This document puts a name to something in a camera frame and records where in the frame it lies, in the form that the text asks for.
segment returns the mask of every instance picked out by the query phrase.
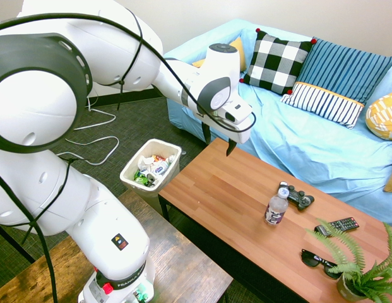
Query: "plant pot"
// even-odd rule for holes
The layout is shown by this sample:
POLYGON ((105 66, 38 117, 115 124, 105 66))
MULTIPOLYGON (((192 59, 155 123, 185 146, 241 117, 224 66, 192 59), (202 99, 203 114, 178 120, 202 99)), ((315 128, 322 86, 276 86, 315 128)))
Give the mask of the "plant pot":
POLYGON ((367 297, 354 288, 353 283, 345 279, 345 275, 342 275, 340 279, 337 281, 337 290, 339 294, 350 302, 357 302, 360 300, 364 300, 367 297))

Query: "blue couch cover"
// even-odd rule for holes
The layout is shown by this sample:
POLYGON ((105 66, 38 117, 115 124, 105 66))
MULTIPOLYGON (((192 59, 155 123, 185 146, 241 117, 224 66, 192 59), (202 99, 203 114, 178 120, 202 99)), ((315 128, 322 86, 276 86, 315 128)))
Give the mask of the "blue couch cover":
MULTIPOLYGON (((191 64, 204 59, 213 43, 231 43, 241 36, 246 63, 251 62, 256 28, 284 40, 305 41, 312 37, 276 28, 232 20, 193 38, 166 53, 191 64)), ((383 191, 392 173, 392 141, 373 135, 365 125, 365 113, 373 101, 392 92, 392 68, 377 86, 356 126, 331 122, 315 114, 279 102, 279 95, 239 83, 239 95, 257 116, 250 139, 239 148, 282 169, 296 178, 345 203, 392 225, 392 193, 383 191)), ((204 141, 201 122, 193 113, 168 99, 170 122, 204 141)), ((223 134, 211 129, 212 139, 223 134)))

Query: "white cable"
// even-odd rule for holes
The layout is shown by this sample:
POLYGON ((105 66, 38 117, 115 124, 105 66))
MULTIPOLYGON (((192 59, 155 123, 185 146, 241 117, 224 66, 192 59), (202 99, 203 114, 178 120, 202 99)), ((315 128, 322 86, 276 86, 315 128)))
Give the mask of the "white cable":
MULTIPOLYGON (((99 99, 99 95, 97 94, 97 92, 96 92, 96 95, 97 95, 97 98, 96 98, 96 100, 95 100, 95 103, 93 103, 92 105, 95 105, 96 102, 97 102, 97 100, 99 99)), ((89 98, 87 98, 87 99, 88 99, 88 106, 85 106, 85 108, 88 108, 88 111, 89 111, 89 112, 91 112, 91 111, 99 112, 99 113, 101 113, 101 114, 105 114, 105 115, 108 115, 108 116, 112 116, 113 118, 112 118, 111 120, 109 120, 109 121, 106 121, 106 122, 101 122, 101 123, 92 124, 92 125, 88 125, 88 126, 82 126, 82 127, 80 127, 80 128, 74 128, 74 131, 79 131, 79 130, 81 130, 81 129, 93 128, 93 127, 95 127, 95 126, 100 126, 100 125, 108 124, 108 123, 110 123, 110 122, 113 122, 113 121, 116 119, 116 116, 113 115, 113 114, 109 114, 109 113, 107 113, 107 112, 103 112, 103 111, 98 110, 98 109, 91 109, 91 108, 90 108, 90 107, 91 107, 90 100, 89 100, 89 98)), ((71 153, 70 151, 65 151, 65 152, 63 152, 63 153, 58 153, 57 156, 61 156, 61 155, 68 154, 68 155, 76 156, 77 158, 82 159, 82 160, 84 160, 86 163, 89 163, 90 165, 93 165, 93 166, 102 165, 103 163, 106 162, 106 160, 112 155, 112 153, 113 153, 113 152, 116 150, 116 148, 119 146, 119 143, 120 143, 119 138, 117 138, 117 137, 115 137, 115 136, 108 136, 108 137, 103 137, 103 138, 100 138, 100 139, 96 139, 95 141, 92 141, 92 142, 89 142, 89 143, 78 143, 78 142, 74 142, 74 141, 71 141, 71 140, 66 139, 66 141, 68 141, 68 142, 70 142, 70 143, 73 143, 73 144, 76 144, 76 145, 90 145, 90 144, 92 144, 92 143, 99 142, 99 141, 102 141, 102 140, 105 140, 105 139, 116 139, 116 140, 117 140, 117 144, 116 144, 115 147, 113 147, 113 149, 107 154, 107 156, 106 156, 101 162, 99 162, 99 163, 92 163, 92 162, 89 162, 89 161, 86 160, 85 158, 83 158, 83 157, 81 157, 81 156, 79 156, 79 155, 77 155, 77 154, 75 154, 75 153, 71 153)))
POLYGON ((98 110, 98 109, 90 109, 90 105, 89 105, 89 111, 90 111, 90 112, 99 112, 99 113, 101 113, 101 114, 105 114, 105 115, 108 115, 108 116, 112 116, 113 118, 112 118, 111 120, 109 120, 109 121, 106 121, 106 122, 101 122, 101 123, 97 123, 97 124, 82 126, 81 128, 74 128, 74 131, 79 131, 80 129, 93 128, 93 127, 95 127, 95 126, 104 125, 104 124, 113 122, 113 121, 116 119, 116 116, 113 115, 113 114, 109 114, 109 113, 107 113, 107 112, 102 112, 101 110, 98 110))
POLYGON ((77 144, 77 145, 90 145, 90 144, 92 144, 92 143, 95 143, 95 142, 98 142, 98 141, 102 141, 102 140, 106 140, 106 139, 116 139, 116 140, 117 140, 117 143, 116 143, 115 147, 113 147, 113 149, 107 154, 107 156, 106 156, 101 162, 99 162, 99 163, 91 163, 91 162, 89 162, 88 160, 85 160, 83 157, 81 157, 81 156, 79 156, 79 155, 77 155, 77 154, 75 154, 75 153, 71 153, 70 151, 65 151, 65 152, 63 152, 63 153, 58 153, 57 156, 69 154, 69 155, 73 155, 73 156, 78 157, 79 159, 84 160, 86 163, 89 163, 90 165, 93 165, 93 166, 102 165, 103 163, 106 162, 106 160, 112 155, 112 153, 113 153, 113 152, 116 150, 116 148, 119 146, 119 143, 120 143, 119 138, 117 138, 117 137, 115 137, 115 136, 108 136, 108 137, 96 139, 95 141, 92 141, 92 142, 89 142, 89 143, 78 143, 78 142, 74 142, 74 141, 71 141, 71 140, 66 139, 66 141, 68 141, 68 142, 70 142, 70 143, 77 144))

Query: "black remote control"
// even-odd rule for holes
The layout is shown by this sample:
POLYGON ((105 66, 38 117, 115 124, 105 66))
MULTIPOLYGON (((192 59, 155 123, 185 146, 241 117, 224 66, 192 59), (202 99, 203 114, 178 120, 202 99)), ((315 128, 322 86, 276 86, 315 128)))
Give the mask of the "black remote control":
MULTIPOLYGON (((354 220, 353 217, 330 222, 330 225, 332 225, 334 228, 336 228, 338 230, 342 230, 344 232, 346 232, 348 230, 356 229, 357 227, 359 227, 359 224, 354 220)), ((322 225, 318 225, 317 227, 315 227, 314 230, 316 232, 319 232, 320 234, 323 234, 325 237, 330 236, 326 232, 326 229, 322 225)))

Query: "wooden coffee table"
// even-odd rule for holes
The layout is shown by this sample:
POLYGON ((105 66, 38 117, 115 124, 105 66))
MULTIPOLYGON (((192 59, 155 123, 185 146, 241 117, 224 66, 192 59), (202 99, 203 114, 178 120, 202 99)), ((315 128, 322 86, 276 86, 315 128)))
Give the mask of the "wooden coffee table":
MULTIPOLYGON (((219 301, 232 277, 137 194, 126 191, 119 200, 140 221, 151 240, 150 256, 156 271, 155 296, 151 302, 219 301)), ((93 266, 70 237, 53 248, 50 255, 59 303, 77 302, 78 294, 93 273, 93 266)), ((44 257, 0 288, 0 303, 14 302, 53 302, 44 257)))
POLYGON ((159 194, 164 216, 169 219, 166 203, 178 208, 298 294, 302 302, 346 302, 322 266, 310 268, 301 261, 301 249, 333 260, 305 229, 313 230, 317 218, 332 222, 354 217, 360 227, 350 234, 364 248, 369 270, 375 260, 379 263, 388 255, 382 222, 239 148, 226 157, 226 149, 226 142, 215 139, 169 182, 159 194), (280 181, 314 196, 315 202, 302 212, 290 203, 282 222, 271 227, 264 223, 264 212, 280 181))

